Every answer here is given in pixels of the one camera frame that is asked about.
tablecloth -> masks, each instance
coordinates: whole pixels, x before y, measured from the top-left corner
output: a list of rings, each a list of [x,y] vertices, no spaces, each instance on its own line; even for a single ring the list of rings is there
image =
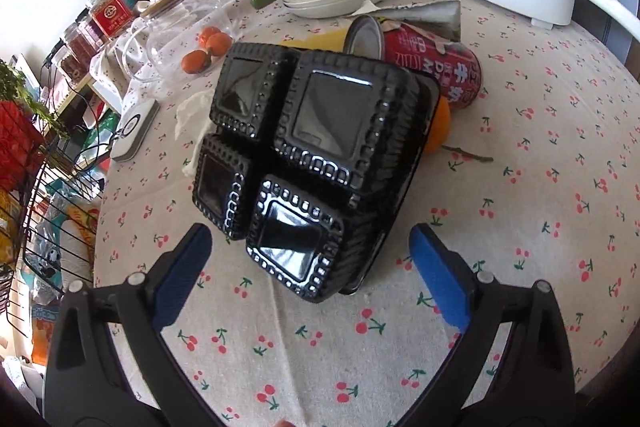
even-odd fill
[[[407,4],[430,0],[384,0]],[[593,36],[551,31],[482,0],[462,0],[462,40],[484,75],[479,98],[453,113],[450,146],[492,156],[423,156],[363,288],[313,305],[269,277],[213,226],[209,262],[164,337],[206,402],[229,425],[391,427],[433,377],[457,336],[408,253],[425,221],[474,271],[504,283],[554,287],[580,389],[625,341],[640,313],[640,88]],[[245,41],[280,42],[343,27],[304,20],[280,3],[226,9]],[[183,176],[193,140],[174,140],[175,107],[215,88],[219,68],[181,85],[132,82],[125,108],[150,96],[161,110],[130,162],[112,162],[98,227],[95,283],[147,270],[193,222],[211,225]],[[153,403],[123,338],[113,338],[136,395]],[[471,400],[500,360],[505,330]]]

wire basket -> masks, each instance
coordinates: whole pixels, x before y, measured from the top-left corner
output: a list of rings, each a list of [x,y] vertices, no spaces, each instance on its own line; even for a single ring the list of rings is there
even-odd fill
[[[71,280],[93,282],[100,182],[76,171],[58,138],[46,136],[14,103],[0,102],[0,313],[24,336],[9,318],[28,321],[9,309],[25,308],[11,299],[14,279],[40,304],[59,298]]]

can label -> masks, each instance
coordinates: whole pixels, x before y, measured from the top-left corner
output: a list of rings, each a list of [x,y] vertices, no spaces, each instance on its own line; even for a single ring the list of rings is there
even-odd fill
[[[478,58],[461,42],[451,42],[410,24],[379,21],[384,32],[385,62],[430,74],[452,108],[467,107],[482,87]]]
[[[133,14],[122,0],[108,1],[94,12],[93,17],[108,37],[113,37],[133,20]]]

red tin can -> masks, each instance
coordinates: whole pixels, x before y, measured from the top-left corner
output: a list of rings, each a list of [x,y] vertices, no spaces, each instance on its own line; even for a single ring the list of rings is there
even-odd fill
[[[431,75],[452,108],[469,106],[482,88],[480,62],[470,49],[402,21],[358,17],[347,32],[344,52]]]

glass pitcher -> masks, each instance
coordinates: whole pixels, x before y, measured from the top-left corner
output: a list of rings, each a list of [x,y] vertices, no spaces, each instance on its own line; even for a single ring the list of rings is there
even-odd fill
[[[133,26],[136,29],[132,29],[124,46],[122,69],[129,78],[140,82],[192,79],[195,75],[184,73],[180,61],[198,49],[198,36],[207,26],[215,26],[236,40],[229,18],[217,9],[213,0],[158,0],[142,12]],[[129,55],[136,47],[140,60],[132,60]],[[205,71],[223,57],[211,58],[211,65]],[[136,71],[135,64],[140,62],[143,66]]]

